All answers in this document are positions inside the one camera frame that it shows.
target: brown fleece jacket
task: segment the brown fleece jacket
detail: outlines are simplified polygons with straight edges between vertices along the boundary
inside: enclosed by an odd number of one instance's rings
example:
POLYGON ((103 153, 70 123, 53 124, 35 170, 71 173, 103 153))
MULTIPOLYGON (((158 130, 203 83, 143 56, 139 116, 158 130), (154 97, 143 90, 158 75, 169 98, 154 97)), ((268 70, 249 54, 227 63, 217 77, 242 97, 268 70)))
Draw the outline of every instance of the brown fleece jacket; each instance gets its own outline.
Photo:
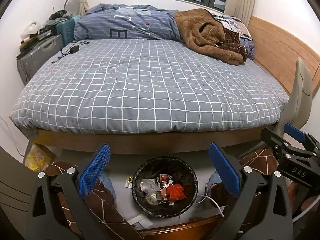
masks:
POLYGON ((188 48, 232 65, 239 65, 246 61, 246 50, 240 45, 239 34, 224 29, 221 23, 214 20, 209 11, 194 9, 176 12, 174 18, 188 48))

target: suitcase handle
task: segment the suitcase handle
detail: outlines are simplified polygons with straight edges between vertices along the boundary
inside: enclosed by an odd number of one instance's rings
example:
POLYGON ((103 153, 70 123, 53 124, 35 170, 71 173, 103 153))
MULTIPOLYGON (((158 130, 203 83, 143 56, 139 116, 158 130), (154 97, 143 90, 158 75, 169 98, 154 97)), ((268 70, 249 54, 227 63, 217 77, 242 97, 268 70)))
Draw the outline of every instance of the suitcase handle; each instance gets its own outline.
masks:
POLYGON ((56 42, 54 41, 54 39, 49 39, 49 40, 45 41, 44 43, 42 43, 40 48, 41 48, 42 52, 45 53, 47 51, 50 51, 55 46, 56 46, 56 42))

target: red plastic bag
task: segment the red plastic bag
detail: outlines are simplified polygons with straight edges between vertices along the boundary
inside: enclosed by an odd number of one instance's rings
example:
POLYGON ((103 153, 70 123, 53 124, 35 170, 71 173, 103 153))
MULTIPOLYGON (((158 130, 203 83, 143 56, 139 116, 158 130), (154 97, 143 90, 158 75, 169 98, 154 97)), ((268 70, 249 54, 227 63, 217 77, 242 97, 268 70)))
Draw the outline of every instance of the red plastic bag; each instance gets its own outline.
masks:
POLYGON ((174 184, 172 186, 167 187, 167 194, 169 195, 168 200, 172 202, 176 202, 178 200, 182 200, 187 198, 183 193, 183 187, 180 184, 174 184))

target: bed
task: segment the bed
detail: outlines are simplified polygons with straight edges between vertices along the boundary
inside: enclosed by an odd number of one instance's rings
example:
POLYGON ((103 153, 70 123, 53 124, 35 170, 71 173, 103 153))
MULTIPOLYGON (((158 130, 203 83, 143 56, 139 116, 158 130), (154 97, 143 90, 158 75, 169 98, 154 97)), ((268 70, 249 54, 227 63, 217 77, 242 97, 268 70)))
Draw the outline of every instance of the bed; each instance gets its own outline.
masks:
POLYGON ((314 91, 320 58, 258 18, 249 31, 255 60, 240 66, 191 51, 174 31, 172 40, 88 40, 78 53, 51 64, 56 55, 41 67, 12 121, 48 153, 45 146, 94 152, 107 143, 113 153, 165 154, 258 139, 284 110, 297 57, 310 70, 314 91))

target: blue gripper pad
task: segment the blue gripper pad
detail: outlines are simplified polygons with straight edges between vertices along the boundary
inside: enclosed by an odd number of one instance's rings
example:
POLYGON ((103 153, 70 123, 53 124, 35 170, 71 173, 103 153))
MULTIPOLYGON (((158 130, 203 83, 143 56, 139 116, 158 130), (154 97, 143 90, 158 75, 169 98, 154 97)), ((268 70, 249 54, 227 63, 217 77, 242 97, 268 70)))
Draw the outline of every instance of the blue gripper pad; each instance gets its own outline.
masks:
POLYGON ((91 194, 99 177, 110 160, 110 147, 104 145, 93 158, 87 169, 82 173, 79 180, 79 195, 84 198, 91 194))
POLYGON ((210 144, 209 157, 228 193, 238 197, 241 191, 240 178, 215 143, 210 144))
POLYGON ((295 139, 299 143, 306 142, 306 137, 304 136, 304 133, 299 131, 297 128, 293 127, 291 124, 287 123, 284 125, 284 132, 290 135, 293 139, 295 139))

